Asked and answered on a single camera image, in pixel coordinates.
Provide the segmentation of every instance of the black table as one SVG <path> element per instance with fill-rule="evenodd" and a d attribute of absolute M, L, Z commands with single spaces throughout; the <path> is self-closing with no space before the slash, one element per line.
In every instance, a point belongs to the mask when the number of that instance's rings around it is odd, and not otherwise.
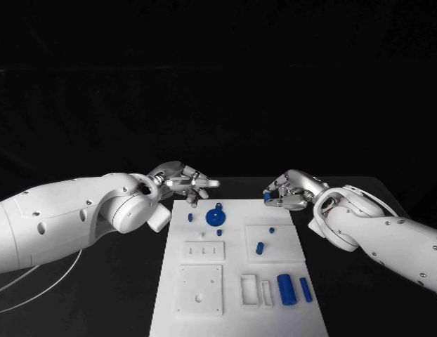
<path fill-rule="evenodd" d="M 220 178 L 211 199 L 259 199 L 270 178 Z M 360 187 L 407 216 L 384 184 L 370 177 L 324 177 L 331 187 Z M 172 209 L 173 199 L 165 200 Z M 331 337 L 437 336 L 437 297 L 377 264 L 358 249 L 338 249 L 308 228 L 312 206 L 290 212 Z M 0 336 L 139 336 L 149 334 L 168 227 L 108 234 L 82 254 L 59 285 L 0 314 Z"/>

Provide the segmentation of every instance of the black background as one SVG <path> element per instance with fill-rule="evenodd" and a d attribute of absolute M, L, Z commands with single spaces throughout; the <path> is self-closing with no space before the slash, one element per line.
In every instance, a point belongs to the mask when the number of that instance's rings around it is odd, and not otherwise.
<path fill-rule="evenodd" d="M 437 228 L 437 2 L 0 2 L 0 200 L 170 160 L 374 176 Z"/>

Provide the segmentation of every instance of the blue object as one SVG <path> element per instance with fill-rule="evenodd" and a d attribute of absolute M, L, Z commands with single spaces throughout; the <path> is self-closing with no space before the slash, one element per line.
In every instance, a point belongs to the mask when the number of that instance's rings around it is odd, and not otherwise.
<path fill-rule="evenodd" d="M 207 219 L 207 223 L 214 227 L 220 226 L 225 222 L 225 213 L 222 210 L 221 203 L 218 203 L 215 205 L 215 208 L 207 212 L 205 219 Z"/>
<path fill-rule="evenodd" d="M 256 254 L 263 255 L 263 250 L 264 250 L 264 243 L 259 242 L 257 243 L 257 248 L 256 248 Z"/>
<path fill-rule="evenodd" d="M 312 293 L 311 293 L 311 288 L 308 287 L 308 279 L 305 277 L 300 278 L 300 283 L 302 283 L 302 288 L 303 288 L 303 294 L 305 294 L 305 299 L 308 302 L 312 302 Z"/>
<path fill-rule="evenodd" d="M 283 305 L 298 304 L 298 297 L 295 296 L 292 276 L 289 274 L 279 275 L 277 285 L 280 287 Z"/>

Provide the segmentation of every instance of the robotic hand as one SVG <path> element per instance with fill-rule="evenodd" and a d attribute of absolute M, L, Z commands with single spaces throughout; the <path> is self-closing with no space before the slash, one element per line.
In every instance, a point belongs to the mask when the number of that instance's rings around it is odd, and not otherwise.
<path fill-rule="evenodd" d="M 279 190 L 280 198 L 272 199 Z M 400 218 L 365 191 L 329 188 L 318 178 L 289 170 L 263 191 L 264 204 L 299 211 L 313 203 L 309 228 L 345 251 L 361 247 L 374 261 L 437 293 L 437 230 Z M 394 216 L 386 216 L 380 202 Z"/>
<path fill-rule="evenodd" d="M 172 213 L 159 203 L 173 192 L 208 198 L 211 180 L 179 161 L 147 175 L 110 173 L 38 186 L 0 202 L 0 274 L 54 262 L 110 232 L 129 233 L 146 222 L 159 232 Z"/>

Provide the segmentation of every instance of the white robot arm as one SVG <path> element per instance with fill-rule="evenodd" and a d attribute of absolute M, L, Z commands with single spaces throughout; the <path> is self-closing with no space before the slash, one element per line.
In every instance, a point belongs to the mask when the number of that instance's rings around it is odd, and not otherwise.
<path fill-rule="evenodd" d="M 280 197 L 272 199 L 274 190 Z M 361 247 L 376 262 L 437 293 L 437 230 L 407 218 L 386 216 L 365 192 L 352 186 L 329 188 L 298 170 L 289 170 L 263 193 L 267 206 L 290 211 L 305 209 L 312 201 L 311 229 L 345 251 Z"/>
<path fill-rule="evenodd" d="M 110 232 L 146 222 L 159 232 L 172 219 L 159 201 L 173 192 L 196 206 L 204 187 L 218 187 L 179 161 L 149 175 L 110 173 L 35 187 L 0 202 L 0 274 L 59 260 Z"/>

